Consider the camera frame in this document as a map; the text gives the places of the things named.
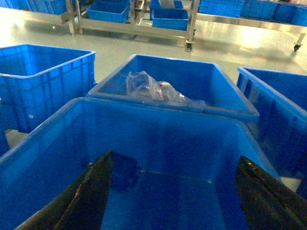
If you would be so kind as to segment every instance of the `metal shelf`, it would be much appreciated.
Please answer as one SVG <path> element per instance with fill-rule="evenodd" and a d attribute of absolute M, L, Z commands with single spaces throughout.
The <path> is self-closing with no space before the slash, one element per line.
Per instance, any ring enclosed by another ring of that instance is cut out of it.
<path fill-rule="evenodd" d="M 76 32 L 74 17 L 77 12 L 73 12 L 72 0 L 66 0 L 67 11 L 61 15 L 48 13 L 37 13 L 27 10 L 16 10 L 0 7 L 0 14 L 4 17 L 20 18 L 27 21 L 63 25 L 69 23 L 70 32 L 72 35 Z"/>
<path fill-rule="evenodd" d="M 197 20 L 204 22 L 242 25 L 242 26 L 256 27 L 261 29 L 269 29 L 269 30 L 301 34 L 294 46 L 295 52 L 302 46 L 302 41 L 305 37 L 305 34 L 307 34 L 307 27 L 305 26 L 276 23 L 270 21 L 259 21 L 259 20 L 245 19 L 245 18 L 231 18 L 231 17 L 223 17 L 223 16 L 209 15 L 202 13 L 197 14 Z"/>
<path fill-rule="evenodd" d="M 185 40 L 187 46 L 191 47 L 193 44 L 194 37 L 194 26 L 196 21 L 197 9 L 199 6 L 199 0 L 192 0 L 189 12 L 189 23 L 187 31 L 164 29 L 151 26 L 151 21 L 144 18 L 145 13 L 148 12 L 147 1 L 138 0 L 141 5 L 138 9 L 134 8 L 135 0 L 130 1 L 130 20 L 128 23 L 113 23 L 92 20 L 87 18 L 87 12 L 84 9 L 80 9 L 79 0 L 76 0 L 76 5 L 79 10 L 79 28 L 80 33 L 83 33 L 83 29 L 93 29 L 102 31 L 111 31 L 117 33 L 133 34 L 133 35 L 144 35 L 159 38 L 171 38 L 176 40 Z"/>

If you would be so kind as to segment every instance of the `stacked blue crate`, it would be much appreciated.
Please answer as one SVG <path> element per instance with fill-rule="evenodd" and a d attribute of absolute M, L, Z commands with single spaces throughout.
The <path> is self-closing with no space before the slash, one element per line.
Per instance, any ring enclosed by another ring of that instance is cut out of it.
<path fill-rule="evenodd" d="M 238 18 L 243 4 L 243 0 L 201 0 L 199 12 Z"/>
<path fill-rule="evenodd" d="M 255 19 L 273 20 L 278 3 L 267 0 L 246 0 L 241 16 Z"/>
<path fill-rule="evenodd" d="M 66 11 L 66 0 L 27 0 L 30 11 L 48 14 L 63 14 Z"/>

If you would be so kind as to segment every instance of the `metal leg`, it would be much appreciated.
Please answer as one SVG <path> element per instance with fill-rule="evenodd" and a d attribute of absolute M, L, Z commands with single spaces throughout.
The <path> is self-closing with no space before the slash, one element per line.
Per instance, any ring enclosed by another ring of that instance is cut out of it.
<path fill-rule="evenodd" d="M 298 38 L 298 41 L 296 42 L 295 46 L 294 46 L 294 52 L 298 51 L 298 49 L 303 45 L 302 41 L 305 37 L 305 34 L 301 34 L 300 37 Z"/>
<path fill-rule="evenodd" d="M 80 10 L 79 0 L 76 0 L 76 7 L 77 7 L 77 14 L 78 14 L 79 33 L 82 35 L 83 34 L 82 15 L 81 15 L 81 10 Z"/>
<path fill-rule="evenodd" d="M 192 44 L 194 43 L 195 23 L 199 5 L 200 0 L 192 0 L 186 37 L 186 51 L 188 52 L 192 51 Z"/>
<path fill-rule="evenodd" d="M 72 34 L 72 36 L 74 36 L 75 31 L 76 31 L 76 25 L 75 25 L 74 13 L 73 13 L 72 0 L 66 0 L 66 8 L 67 8 L 68 14 L 70 15 L 69 21 L 68 21 L 69 31 Z"/>

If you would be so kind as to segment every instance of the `crate bottom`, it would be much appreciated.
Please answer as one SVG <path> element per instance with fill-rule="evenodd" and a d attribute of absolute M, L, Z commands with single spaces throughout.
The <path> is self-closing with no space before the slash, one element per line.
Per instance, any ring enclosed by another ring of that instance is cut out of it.
<path fill-rule="evenodd" d="M 213 183 L 153 172 L 138 174 L 133 188 L 110 190 L 102 230 L 225 229 Z"/>

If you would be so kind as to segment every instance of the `blue bin on shelf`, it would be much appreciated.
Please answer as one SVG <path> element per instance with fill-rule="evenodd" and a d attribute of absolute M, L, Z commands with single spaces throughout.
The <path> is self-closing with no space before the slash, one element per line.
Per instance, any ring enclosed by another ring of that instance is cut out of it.
<path fill-rule="evenodd" d="M 296 7 L 295 15 L 291 20 L 294 25 L 307 26 L 307 6 Z"/>
<path fill-rule="evenodd" d="M 175 0 L 174 1 L 174 6 L 175 6 L 176 9 L 183 9 L 182 1 Z M 153 19 L 153 11 L 156 8 L 161 8 L 161 4 L 160 4 L 159 0 L 152 0 L 150 2 L 150 6 L 149 6 L 149 9 L 150 9 L 150 20 Z"/>
<path fill-rule="evenodd" d="M 201 0 L 199 12 L 238 18 L 243 4 L 243 0 Z"/>
<path fill-rule="evenodd" d="M 125 23 L 129 19 L 130 8 L 127 4 L 96 1 L 88 9 L 88 17 L 93 20 Z"/>
<path fill-rule="evenodd" d="M 246 0 L 242 11 L 242 17 L 272 20 L 278 3 L 265 0 Z"/>
<path fill-rule="evenodd" d="M 283 2 L 283 3 L 279 2 L 273 18 L 274 21 L 280 23 L 291 23 L 296 12 L 296 6 L 297 4 L 291 4 L 288 2 Z"/>
<path fill-rule="evenodd" d="M 30 11 L 48 14 L 63 14 L 66 0 L 27 0 Z"/>
<path fill-rule="evenodd" d="M 153 27 L 187 30 L 189 13 L 187 10 L 180 9 L 162 9 L 156 8 L 153 10 Z"/>

